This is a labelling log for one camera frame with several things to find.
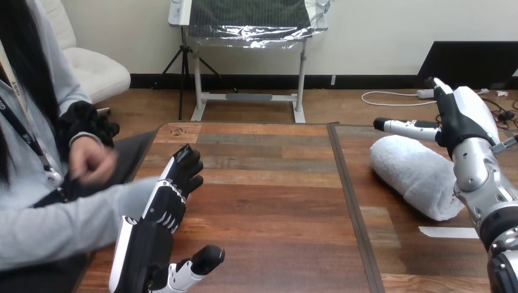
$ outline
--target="rolled towel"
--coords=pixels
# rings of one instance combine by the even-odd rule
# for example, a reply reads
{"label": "rolled towel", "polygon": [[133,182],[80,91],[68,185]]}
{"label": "rolled towel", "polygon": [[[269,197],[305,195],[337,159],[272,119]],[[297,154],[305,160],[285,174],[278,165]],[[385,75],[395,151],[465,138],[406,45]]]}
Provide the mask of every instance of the rolled towel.
{"label": "rolled towel", "polygon": [[464,207],[453,195],[453,163],[415,139],[378,140],[371,147],[371,166],[405,201],[434,220],[449,220]]}

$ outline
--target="white wall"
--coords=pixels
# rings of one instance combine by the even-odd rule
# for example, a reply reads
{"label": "white wall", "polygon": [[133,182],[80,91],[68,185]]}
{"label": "white wall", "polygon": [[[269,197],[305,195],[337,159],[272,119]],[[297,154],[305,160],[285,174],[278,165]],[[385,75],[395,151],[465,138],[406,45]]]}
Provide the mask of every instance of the white wall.
{"label": "white wall", "polygon": [[[180,44],[170,0],[62,1],[78,45],[131,73],[161,73]],[[518,40],[517,0],[335,0],[329,17],[308,43],[307,74],[417,74],[434,40]],[[222,74],[297,74],[299,63],[280,49],[210,47],[202,57]]]}

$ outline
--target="white chair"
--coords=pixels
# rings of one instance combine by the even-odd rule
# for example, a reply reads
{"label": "white chair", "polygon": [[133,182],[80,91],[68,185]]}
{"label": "white chair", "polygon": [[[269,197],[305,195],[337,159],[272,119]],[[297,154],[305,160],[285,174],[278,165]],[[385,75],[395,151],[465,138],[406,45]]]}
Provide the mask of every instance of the white chair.
{"label": "white chair", "polygon": [[[39,0],[47,14],[59,47],[82,89],[98,103],[129,89],[130,73],[108,56],[77,48],[76,36],[61,0]],[[99,112],[109,112],[108,108]]]}

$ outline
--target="white cable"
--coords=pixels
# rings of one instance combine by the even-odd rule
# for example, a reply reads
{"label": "white cable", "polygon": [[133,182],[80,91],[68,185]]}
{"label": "white cable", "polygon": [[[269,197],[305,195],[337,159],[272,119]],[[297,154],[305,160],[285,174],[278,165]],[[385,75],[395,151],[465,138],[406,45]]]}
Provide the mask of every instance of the white cable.
{"label": "white cable", "polygon": [[[476,93],[477,95],[483,95],[485,93],[488,93],[488,89],[482,89],[480,92]],[[436,103],[437,101],[432,101],[432,102],[425,102],[425,103],[418,103],[418,104],[379,104],[379,103],[373,103],[373,102],[369,102],[365,99],[365,96],[367,95],[370,95],[372,93],[386,93],[388,95],[396,95],[396,96],[417,96],[416,93],[391,93],[391,92],[368,92],[368,93],[364,93],[362,95],[362,101],[366,102],[367,104],[369,105],[374,105],[374,106],[387,106],[387,107],[411,107],[411,106],[423,106],[423,105],[428,105],[428,104],[434,104]]]}

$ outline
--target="robotic arm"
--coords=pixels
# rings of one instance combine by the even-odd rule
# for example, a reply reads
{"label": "robotic arm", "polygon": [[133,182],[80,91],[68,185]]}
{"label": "robotic arm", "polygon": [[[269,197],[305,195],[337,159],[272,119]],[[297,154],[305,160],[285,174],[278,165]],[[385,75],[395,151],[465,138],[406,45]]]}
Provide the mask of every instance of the robotic arm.
{"label": "robotic arm", "polygon": [[193,257],[169,265],[176,232],[189,194],[203,184],[200,153],[184,146],[167,164],[140,220],[122,217],[110,275],[112,293],[180,293],[205,278],[225,259],[219,247],[206,246]]}
{"label": "robotic arm", "polygon": [[435,141],[448,150],[457,179],[453,192],[469,211],[488,255],[491,291],[518,292],[518,190],[502,173],[496,154],[518,142],[500,142],[493,116],[470,88],[453,91],[430,79],[442,127],[427,121],[377,118],[374,127],[418,140]]}

